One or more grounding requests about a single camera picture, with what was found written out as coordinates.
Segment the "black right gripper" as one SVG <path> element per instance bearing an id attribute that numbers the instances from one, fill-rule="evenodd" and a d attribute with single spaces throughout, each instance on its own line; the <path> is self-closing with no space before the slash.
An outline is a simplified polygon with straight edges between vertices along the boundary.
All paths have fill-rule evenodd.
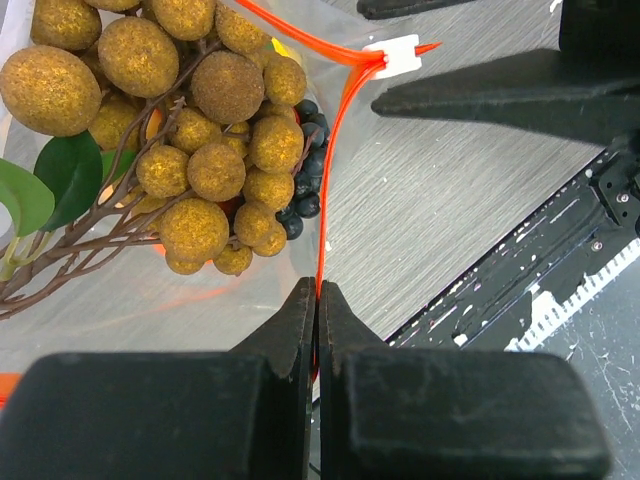
<path id="1" fill-rule="evenodd" d="M 396 85 L 371 109 L 597 145 L 638 130 L 639 1 L 563 1 L 558 46 Z"/>

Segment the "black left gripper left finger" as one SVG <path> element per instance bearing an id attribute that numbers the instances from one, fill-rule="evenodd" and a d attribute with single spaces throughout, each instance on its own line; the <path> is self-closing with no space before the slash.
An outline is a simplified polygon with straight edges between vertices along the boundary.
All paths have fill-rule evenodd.
<path id="1" fill-rule="evenodd" d="M 227 352 L 65 352 L 1 414 L 5 479 L 304 479 L 315 280 Z"/>

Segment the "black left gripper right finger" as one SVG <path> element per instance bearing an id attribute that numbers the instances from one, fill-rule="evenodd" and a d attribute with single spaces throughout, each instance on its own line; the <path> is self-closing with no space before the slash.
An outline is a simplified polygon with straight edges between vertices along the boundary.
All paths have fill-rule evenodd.
<path id="1" fill-rule="evenodd" d="M 611 449 L 570 363 L 545 353 L 393 348 L 339 286 L 318 290 L 325 479 L 602 479 Z"/>

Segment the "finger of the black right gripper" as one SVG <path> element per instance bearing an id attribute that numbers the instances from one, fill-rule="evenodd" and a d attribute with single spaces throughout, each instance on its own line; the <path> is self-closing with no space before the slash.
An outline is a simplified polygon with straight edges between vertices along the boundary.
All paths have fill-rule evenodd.
<path id="1" fill-rule="evenodd" d="M 357 0 L 356 11 L 367 20 L 406 17 L 452 6 L 472 0 Z"/>

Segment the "clear zip top bag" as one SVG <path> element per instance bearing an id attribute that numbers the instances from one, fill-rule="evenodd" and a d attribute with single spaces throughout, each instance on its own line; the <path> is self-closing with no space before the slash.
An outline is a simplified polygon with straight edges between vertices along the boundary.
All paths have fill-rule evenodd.
<path id="1" fill-rule="evenodd" d="M 134 98 L 101 152 L 64 107 L 1 138 L 1 369 L 69 351 L 226 350 L 322 275 L 327 174 L 372 137 L 384 82 L 433 44 L 323 1 L 184 1 L 107 12 L 101 55 Z"/>

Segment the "dark grape bunch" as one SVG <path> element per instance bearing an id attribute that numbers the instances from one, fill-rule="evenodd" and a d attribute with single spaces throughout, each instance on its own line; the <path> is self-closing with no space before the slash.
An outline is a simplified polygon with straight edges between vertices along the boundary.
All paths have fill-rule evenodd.
<path id="1" fill-rule="evenodd" d="M 302 160 L 294 167 L 293 198 L 276 213 L 276 220 L 284 227 L 288 241 L 298 239 L 304 230 L 304 221 L 321 212 L 320 191 L 330 139 L 328 121 L 314 101 L 302 100 L 294 107 L 294 112 L 304 134 L 305 146 Z"/>

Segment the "brown longan bunch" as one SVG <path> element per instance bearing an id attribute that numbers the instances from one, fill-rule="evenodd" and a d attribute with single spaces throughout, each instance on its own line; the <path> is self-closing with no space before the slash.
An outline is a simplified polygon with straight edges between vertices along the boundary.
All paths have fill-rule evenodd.
<path id="1" fill-rule="evenodd" d="M 2 317 L 135 247 L 233 279 L 279 255 L 306 86 L 219 1 L 10 2 L 1 124 L 43 143 L 31 166 L 1 158 Z"/>

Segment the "yellow round fruit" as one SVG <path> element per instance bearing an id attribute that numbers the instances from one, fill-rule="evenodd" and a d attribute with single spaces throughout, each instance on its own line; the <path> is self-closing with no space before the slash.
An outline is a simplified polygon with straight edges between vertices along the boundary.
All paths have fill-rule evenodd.
<path id="1" fill-rule="evenodd" d="M 286 44 L 283 44 L 281 41 L 279 41 L 275 37 L 271 38 L 271 47 L 278 55 L 282 57 L 291 58 L 302 68 L 305 68 L 305 62 L 302 56 L 295 49 L 291 48 Z"/>

